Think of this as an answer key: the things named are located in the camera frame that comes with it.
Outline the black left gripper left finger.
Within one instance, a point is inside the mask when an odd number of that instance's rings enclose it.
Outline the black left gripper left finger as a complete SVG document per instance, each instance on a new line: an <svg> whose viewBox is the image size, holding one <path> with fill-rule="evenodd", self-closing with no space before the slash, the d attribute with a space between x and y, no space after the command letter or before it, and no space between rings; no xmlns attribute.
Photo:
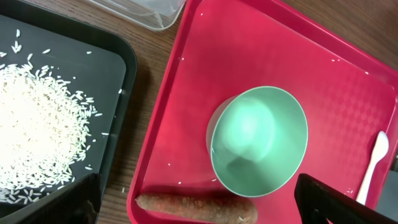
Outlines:
<svg viewBox="0 0 398 224"><path fill-rule="evenodd" d="M2 217L1 224L95 224L100 207L100 175L92 173Z"/></svg>

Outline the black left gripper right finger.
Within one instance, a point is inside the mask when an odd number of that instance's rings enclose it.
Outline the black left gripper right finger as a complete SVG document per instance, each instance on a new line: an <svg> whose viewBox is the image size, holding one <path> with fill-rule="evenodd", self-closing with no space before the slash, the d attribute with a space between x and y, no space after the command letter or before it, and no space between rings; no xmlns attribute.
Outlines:
<svg viewBox="0 0 398 224"><path fill-rule="evenodd" d="M303 224L395 224L308 174L299 174L294 197Z"/></svg>

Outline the white plastic spoon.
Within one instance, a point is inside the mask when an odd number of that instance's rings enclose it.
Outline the white plastic spoon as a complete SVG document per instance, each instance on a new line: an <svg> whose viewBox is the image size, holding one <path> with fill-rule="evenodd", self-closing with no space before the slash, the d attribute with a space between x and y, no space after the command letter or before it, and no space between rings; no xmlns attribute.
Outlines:
<svg viewBox="0 0 398 224"><path fill-rule="evenodd" d="M359 188L356 201L362 205L366 204L369 187L371 183L371 179L376 168L378 162L380 162L387 154L389 150L389 140L385 132L380 131L377 134L376 142L373 147L373 151L371 154L371 158L369 161L368 168L364 175L362 184Z"/></svg>

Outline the green bowl with rice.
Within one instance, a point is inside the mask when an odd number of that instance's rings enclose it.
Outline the green bowl with rice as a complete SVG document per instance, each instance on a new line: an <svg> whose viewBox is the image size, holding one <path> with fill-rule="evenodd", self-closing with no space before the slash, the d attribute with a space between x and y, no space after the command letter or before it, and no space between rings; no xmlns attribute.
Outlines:
<svg viewBox="0 0 398 224"><path fill-rule="evenodd" d="M297 172L308 145L308 121L299 101L275 86L228 98L211 115L206 147L217 179L242 197L262 197Z"/></svg>

